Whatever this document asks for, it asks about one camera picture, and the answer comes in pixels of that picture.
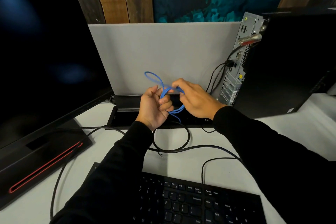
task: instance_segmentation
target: hand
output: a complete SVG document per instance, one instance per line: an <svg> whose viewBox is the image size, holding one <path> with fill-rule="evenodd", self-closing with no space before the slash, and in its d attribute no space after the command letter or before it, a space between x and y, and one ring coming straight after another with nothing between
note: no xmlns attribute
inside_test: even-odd
<svg viewBox="0 0 336 224"><path fill-rule="evenodd" d="M226 106L210 96L198 84L185 81L179 78L172 84L173 87L179 86L184 94L180 93L180 101L184 104L188 112L198 118L208 118L213 120L216 112Z"/></svg>
<svg viewBox="0 0 336 224"><path fill-rule="evenodd" d="M157 129L167 119L169 113L174 110L170 96L166 94L160 99L162 88L158 86L148 88L141 96L139 115L136 121L145 124L151 131Z"/></svg>

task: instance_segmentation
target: coiled blue cable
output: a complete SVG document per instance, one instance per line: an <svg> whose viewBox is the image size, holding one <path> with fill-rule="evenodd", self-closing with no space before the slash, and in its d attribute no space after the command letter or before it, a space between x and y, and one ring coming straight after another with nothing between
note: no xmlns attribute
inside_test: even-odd
<svg viewBox="0 0 336 224"><path fill-rule="evenodd" d="M157 80L155 80L155 79L149 77L147 74L152 74L152 75L154 75L156 78L158 78L159 80L157 81ZM181 93L184 94L184 91L183 91L180 87L176 87L176 88L174 88L174 87L172 87L172 86L169 86L169 85L167 85L167 84L164 84L163 81L161 80L161 78L158 77L155 73L146 71L146 72L145 72L145 77L147 77L150 81L155 82L155 83L157 83L158 85L161 85L161 86L162 86L162 89L163 89L163 90L162 90L162 93L161 93L160 98L163 98L163 97L168 93L168 91L170 91L170 90L175 90L175 91L178 91L178 92L181 92ZM176 110L173 110L173 111L169 112L169 114L172 115L172 116L174 116L174 117L176 117L176 118L178 119L178 121L181 123L181 119L180 119L179 117L177 117L176 115L174 115L174 114L177 114L177 113L181 112L183 109L184 109L184 105L182 105L180 108L178 108L178 109L176 109Z"/></svg>

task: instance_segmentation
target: person's left hand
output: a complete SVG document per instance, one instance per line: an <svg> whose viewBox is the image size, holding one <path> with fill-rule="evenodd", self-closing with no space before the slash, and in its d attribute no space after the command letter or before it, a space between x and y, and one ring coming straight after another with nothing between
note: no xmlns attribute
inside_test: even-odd
<svg viewBox="0 0 336 224"><path fill-rule="evenodd" d="M157 129L167 119L169 113L174 110L170 96L166 94L160 99L162 88L150 87L141 96L139 115L136 121L145 124L151 131Z"/></svg>

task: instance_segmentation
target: white label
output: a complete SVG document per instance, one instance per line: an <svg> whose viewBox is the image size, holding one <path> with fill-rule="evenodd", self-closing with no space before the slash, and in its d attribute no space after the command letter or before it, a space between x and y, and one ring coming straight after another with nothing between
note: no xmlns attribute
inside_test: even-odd
<svg viewBox="0 0 336 224"><path fill-rule="evenodd" d="M230 103L233 102L233 99L235 98L236 94L237 94L237 90L235 90L235 91L232 93L232 97L230 98Z"/></svg>

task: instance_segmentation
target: computer tower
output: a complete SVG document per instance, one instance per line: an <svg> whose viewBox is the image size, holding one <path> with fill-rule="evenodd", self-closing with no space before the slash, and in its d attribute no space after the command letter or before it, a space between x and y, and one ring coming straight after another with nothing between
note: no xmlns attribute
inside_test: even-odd
<svg viewBox="0 0 336 224"><path fill-rule="evenodd" d="M234 48L255 34L261 41L230 57L218 100L260 118L296 112L311 94L327 92L336 81L335 24L333 9L245 13Z"/></svg>

